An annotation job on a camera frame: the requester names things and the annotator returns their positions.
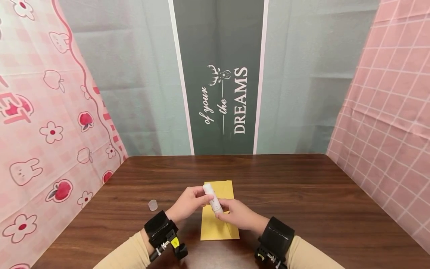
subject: pink wavy border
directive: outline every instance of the pink wavy border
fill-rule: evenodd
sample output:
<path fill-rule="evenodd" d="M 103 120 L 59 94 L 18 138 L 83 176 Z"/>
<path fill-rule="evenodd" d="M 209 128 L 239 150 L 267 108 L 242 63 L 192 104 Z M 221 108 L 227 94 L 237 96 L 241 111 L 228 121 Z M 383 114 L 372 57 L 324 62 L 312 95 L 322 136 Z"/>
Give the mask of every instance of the pink wavy border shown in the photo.
<path fill-rule="evenodd" d="M 69 34 L 69 50 L 70 50 L 70 53 L 71 53 L 71 55 L 72 55 L 72 57 L 73 57 L 73 60 L 75 60 L 75 62 L 80 66 L 80 68 L 82 69 L 82 72 L 83 72 L 83 85 L 84 85 L 84 87 L 87 89 L 87 92 L 88 92 L 88 94 L 89 94 L 89 96 L 90 96 L 90 98 L 92 99 L 92 100 L 94 100 L 94 103 L 95 103 L 95 106 L 96 106 L 96 109 L 97 109 L 97 117 L 98 117 L 98 119 L 100 120 L 100 122 L 101 122 L 101 124 L 102 124 L 102 126 L 106 129 L 106 132 L 107 132 L 107 135 L 109 136 L 109 142 L 111 143 L 111 145 L 114 147 L 114 146 L 116 146 L 116 143 L 114 143 L 114 142 L 112 142 L 112 138 L 111 138 L 111 134 L 109 133 L 109 129 L 103 124 L 103 121 L 101 120 L 101 117 L 100 117 L 100 114 L 99 114 L 99 109 L 98 109 L 98 104 L 97 104 L 97 101 L 93 98 L 93 96 L 91 95 L 91 93 L 89 92 L 89 90 L 88 90 L 88 87 L 87 87 L 87 84 L 86 84 L 86 78 L 87 78 L 87 75 L 86 75 L 86 71 L 85 71 L 85 68 L 84 68 L 84 66 L 78 61 L 78 59 L 76 58 L 76 56 L 75 56 L 75 54 L 74 54 L 74 52 L 73 52 L 73 50 L 72 50 L 72 39 L 73 39 L 73 33 L 72 33 L 72 30 L 70 29 L 70 27 L 69 27 L 69 25 L 66 23 L 66 21 L 61 17 L 61 15 L 60 15 L 60 12 L 58 11 L 58 9 L 57 9 L 57 5 L 56 5 L 56 3 L 55 3 L 55 0 L 52 0 L 52 7 L 54 8 L 54 11 L 55 11 L 55 13 L 56 13 L 56 15 L 57 15 L 57 17 L 60 19 L 60 21 L 64 24 L 64 26 L 66 27 L 66 29 L 67 29 L 67 32 L 68 32 L 68 34 Z M 120 151 L 117 149 L 117 148 L 115 148 L 115 150 L 116 150 L 116 152 L 118 153 L 118 156 L 119 156 L 119 158 L 120 158 L 120 165 L 121 165 L 121 163 L 122 163 L 122 161 L 121 161 L 121 153 L 120 153 Z"/>

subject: beige sleeve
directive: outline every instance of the beige sleeve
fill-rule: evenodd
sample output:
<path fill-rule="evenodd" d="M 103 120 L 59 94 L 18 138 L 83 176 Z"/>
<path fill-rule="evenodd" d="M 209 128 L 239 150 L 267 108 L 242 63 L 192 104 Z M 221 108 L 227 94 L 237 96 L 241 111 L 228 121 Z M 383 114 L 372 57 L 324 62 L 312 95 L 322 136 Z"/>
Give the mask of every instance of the beige sleeve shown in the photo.
<path fill-rule="evenodd" d="M 287 258 L 288 269 L 344 269 L 299 236 L 293 238 L 285 258 Z"/>
<path fill-rule="evenodd" d="M 94 269 L 145 269 L 149 264 L 148 251 L 138 232 L 102 259 Z"/>

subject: white border stripe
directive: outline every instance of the white border stripe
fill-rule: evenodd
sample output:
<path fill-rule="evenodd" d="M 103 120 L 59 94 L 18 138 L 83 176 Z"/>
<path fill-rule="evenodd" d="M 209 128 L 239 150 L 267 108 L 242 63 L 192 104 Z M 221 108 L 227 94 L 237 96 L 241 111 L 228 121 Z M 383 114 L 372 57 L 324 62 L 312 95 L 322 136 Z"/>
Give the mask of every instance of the white border stripe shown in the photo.
<path fill-rule="evenodd" d="M 263 88 L 264 52 L 266 50 L 267 12 L 268 12 L 268 10 L 269 10 L 269 0 L 264 0 L 263 31 L 261 32 L 260 74 L 258 76 L 257 112 L 255 115 L 254 151 L 253 151 L 254 154 L 257 154 L 258 125 L 260 124 L 261 89 Z"/>
<path fill-rule="evenodd" d="M 194 155 L 193 135 L 191 133 L 190 112 L 188 111 L 187 91 L 185 89 L 184 69 L 182 67 L 181 50 L 179 48 L 178 29 L 176 27 L 175 8 L 173 0 L 169 0 L 170 19 L 172 20 L 173 39 L 175 40 L 176 58 L 178 59 L 179 78 L 181 79 L 182 97 L 184 99 L 185 117 L 187 119 L 188 138 L 190 140 L 191 155 Z"/>

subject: finger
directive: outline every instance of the finger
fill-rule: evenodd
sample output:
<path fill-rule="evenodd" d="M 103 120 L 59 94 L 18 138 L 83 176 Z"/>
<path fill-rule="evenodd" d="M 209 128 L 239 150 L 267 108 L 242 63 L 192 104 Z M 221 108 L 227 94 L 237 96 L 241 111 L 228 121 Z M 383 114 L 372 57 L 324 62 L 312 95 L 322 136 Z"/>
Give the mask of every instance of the finger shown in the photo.
<path fill-rule="evenodd" d="M 213 195 L 204 195 L 202 197 L 196 198 L 196 201 L 200 206 L 202 206 L 202 205 L 209 204 L 209 201 L 212 200 L 213 198 L 214 198 Z"/>
<path fill-rule="evenodd" d="M 218 199 L 222 207 L 230 208 L 233 199 Z"/>
<path fill-rule="evenodd" d="M 230 213 L 218 213 L 216 214 L 217 219 L 227 223 L 232 223 L 233 215 Z"/>
<path fill-rule="evenodd" d="M 203 186 L 190 187 L 190 189 L 194 193 L 195 197 L 201 197 L 201 196 L 205 195 L 205 191 L 203 190 Z"/>
<path fill-rule="evenodd" d="M 223 210 L 224 212 L 227 212 L 227 211 L 229 211 L 229 210 L 230 210 L 230 208 L 225 207 L 225 206 L 221 206 L 221 208 L 222 208 L 222 210 Z"/>

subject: hand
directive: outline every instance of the hand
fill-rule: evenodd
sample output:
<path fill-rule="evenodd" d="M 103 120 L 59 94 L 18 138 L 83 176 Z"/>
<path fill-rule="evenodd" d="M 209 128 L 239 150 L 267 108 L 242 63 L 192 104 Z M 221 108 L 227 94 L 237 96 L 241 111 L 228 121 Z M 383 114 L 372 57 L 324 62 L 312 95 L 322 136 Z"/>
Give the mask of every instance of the hand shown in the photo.
<path fill-rule="evenodd" d="M 166 211 L 166 216 L 178 223 L 191 216 L 197 208 L 209 204 L 213 198 L 213 195 L 205 195 L 202 186 L 187 187 L 175 204 Z"/>
<path fill-rule="evenodd" d="M 218 200 L 224 211 L 230 211 L 230 213 L 217 214 L 216 217 L 219 220 L 231 223 L 242 230 L 253 231 L 258 236 L 263 235 L 264 229 L 266 229 L 266 226 L 269 223 L 268 218 L 258 215 L 239 200 Z"/>

